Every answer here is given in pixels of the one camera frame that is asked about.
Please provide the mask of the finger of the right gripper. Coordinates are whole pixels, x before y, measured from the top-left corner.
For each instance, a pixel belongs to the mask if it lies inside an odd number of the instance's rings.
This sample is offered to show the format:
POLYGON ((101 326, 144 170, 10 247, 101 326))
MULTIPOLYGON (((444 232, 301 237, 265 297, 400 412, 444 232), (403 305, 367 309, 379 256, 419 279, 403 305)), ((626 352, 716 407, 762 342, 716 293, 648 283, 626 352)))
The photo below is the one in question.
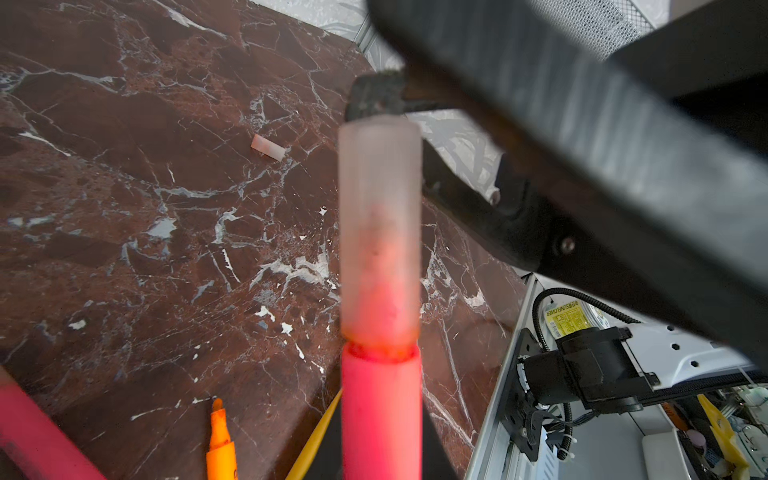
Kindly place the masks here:
MULTIPOLYGON (((447 95, 429 90, 407 72, 384 71, 354 80, 345 120, 455 107, 447 95)), ((453 173, 428 140, 422 146, 424 196, 497 259, 521 270, 538 270, 548 245, 550 203, 507 162, 501 165, 500 199, 492 203, 453 173)))

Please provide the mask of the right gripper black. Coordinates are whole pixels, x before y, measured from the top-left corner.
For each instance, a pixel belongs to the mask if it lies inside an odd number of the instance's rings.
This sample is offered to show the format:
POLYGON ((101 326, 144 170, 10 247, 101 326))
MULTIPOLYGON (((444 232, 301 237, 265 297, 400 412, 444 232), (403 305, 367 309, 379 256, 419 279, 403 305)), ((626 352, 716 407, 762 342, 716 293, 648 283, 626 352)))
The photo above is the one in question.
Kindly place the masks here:
POLYGON ((767 3, 670 6, 675 19, 608 57, 656 94, 525 1, 367 9, 407 63, 450 91, 544 196, 672 305, 680 326, 762 366, 767 3))

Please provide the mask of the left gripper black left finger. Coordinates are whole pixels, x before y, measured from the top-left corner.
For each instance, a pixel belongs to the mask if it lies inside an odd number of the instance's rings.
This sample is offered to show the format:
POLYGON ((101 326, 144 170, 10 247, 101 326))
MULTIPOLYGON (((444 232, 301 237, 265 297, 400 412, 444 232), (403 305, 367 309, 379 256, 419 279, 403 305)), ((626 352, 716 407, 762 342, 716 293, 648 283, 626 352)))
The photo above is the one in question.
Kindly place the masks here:
POLYGON ((304 480, 338 480, 342 478, 341 399, 326 411, 328 422, 314 453, 304 480))

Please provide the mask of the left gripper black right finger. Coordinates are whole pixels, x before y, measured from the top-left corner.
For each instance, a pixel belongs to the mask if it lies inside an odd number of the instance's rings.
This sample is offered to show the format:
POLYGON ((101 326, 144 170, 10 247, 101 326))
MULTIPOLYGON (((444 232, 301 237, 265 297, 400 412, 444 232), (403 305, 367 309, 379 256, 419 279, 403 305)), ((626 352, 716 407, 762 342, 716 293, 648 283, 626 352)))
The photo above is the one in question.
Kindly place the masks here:
POLYGON ((422 479, 458 480, 425 402, 422 402, 422 479))

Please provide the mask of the red marker pen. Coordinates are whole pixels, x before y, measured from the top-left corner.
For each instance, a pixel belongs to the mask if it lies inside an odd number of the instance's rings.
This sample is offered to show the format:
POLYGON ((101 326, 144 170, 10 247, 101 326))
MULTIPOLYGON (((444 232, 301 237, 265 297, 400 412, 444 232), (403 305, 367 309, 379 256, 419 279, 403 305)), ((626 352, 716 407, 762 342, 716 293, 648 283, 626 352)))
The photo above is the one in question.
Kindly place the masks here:
POLYGON ((342 353, 341 448, 345 479, 422 477, 422 360, 354 343, 342 353))

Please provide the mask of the orange marker pen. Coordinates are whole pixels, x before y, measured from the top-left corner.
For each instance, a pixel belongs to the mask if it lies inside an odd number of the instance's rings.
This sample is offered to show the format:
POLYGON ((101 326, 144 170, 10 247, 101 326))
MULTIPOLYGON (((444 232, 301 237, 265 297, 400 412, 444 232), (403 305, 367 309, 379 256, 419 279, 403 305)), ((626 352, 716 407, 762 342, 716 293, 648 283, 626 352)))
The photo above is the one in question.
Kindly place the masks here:
POLYGON ((235 444, 227 426, 226 410, 221 398, 216 398, 210 414, 211 435, 206 468, 208 480, 237 480, 235 444))

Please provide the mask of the translucent pink pen cap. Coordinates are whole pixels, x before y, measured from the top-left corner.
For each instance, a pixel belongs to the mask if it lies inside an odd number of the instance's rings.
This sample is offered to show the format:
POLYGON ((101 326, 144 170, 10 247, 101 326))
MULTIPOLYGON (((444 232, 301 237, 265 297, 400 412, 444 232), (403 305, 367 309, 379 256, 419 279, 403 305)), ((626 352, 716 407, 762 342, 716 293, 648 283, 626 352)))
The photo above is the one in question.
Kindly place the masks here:
POLYGON ((419 336, 422 152, 420 127, 404 116, 339 131, 341 331, 368 349, 419 336))

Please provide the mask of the pink marker pen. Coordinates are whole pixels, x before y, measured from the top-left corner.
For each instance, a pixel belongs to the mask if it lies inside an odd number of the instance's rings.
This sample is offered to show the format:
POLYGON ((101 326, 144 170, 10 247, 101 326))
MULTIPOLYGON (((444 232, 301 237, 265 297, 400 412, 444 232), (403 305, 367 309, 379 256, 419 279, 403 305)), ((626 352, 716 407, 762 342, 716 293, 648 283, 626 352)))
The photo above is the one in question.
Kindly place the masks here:
POLYGON ((4 368, 1 449, 28 479, 105 479, 4 368))

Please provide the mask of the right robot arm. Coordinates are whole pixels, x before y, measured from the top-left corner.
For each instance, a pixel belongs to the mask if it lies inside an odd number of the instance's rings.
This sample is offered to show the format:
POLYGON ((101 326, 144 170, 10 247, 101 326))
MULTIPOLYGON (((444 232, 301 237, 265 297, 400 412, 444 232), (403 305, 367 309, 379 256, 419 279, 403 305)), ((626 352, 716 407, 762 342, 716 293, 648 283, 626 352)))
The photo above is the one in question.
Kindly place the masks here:
POLYGON ((524 342, 502 419, 535 459, 543 408, 602 414, 767 374, 767 158, 597 60, 526 1, 371 1, 403 57, 348 120, 460 109, 509 159, 491 203, 426 145, 423 193, 496 258, 644 315, 524 342))

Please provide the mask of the yellow toy shovel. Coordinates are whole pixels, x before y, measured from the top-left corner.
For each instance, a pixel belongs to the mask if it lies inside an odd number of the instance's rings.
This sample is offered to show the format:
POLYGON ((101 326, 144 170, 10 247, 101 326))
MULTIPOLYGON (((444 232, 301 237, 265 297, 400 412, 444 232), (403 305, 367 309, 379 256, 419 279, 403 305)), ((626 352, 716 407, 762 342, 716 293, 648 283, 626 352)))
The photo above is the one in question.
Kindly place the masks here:
POLYGON ((317 455, 317 452, 320 449, 322 441, 324 440, 327 430, 334 418, 336 409, 342 397, 342 393, 343 390, 340 390, 336 394, 329 407, 321 417, 320 421, 314 428, 305 446, 301 450, 301 453, 297 457, 291 470, 286 476, 287 480, 300 480, 306 477, 307 472, 309 471, 317 455))

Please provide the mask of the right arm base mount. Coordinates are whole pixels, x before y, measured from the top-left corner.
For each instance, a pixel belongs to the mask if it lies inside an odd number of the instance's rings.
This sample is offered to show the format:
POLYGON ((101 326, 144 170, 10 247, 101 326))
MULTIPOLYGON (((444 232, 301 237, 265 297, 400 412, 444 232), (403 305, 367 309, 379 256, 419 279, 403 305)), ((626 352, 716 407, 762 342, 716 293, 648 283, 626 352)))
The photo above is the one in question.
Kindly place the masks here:
POLYGON ((556 353, 545 352, 534 333, 523 328, 513 342, 511 364, 506 374, 500 419, 512 443, 531 462, 539 456, 543 415, 536 414, 544 400, 554 399, 558 382, 556 353))

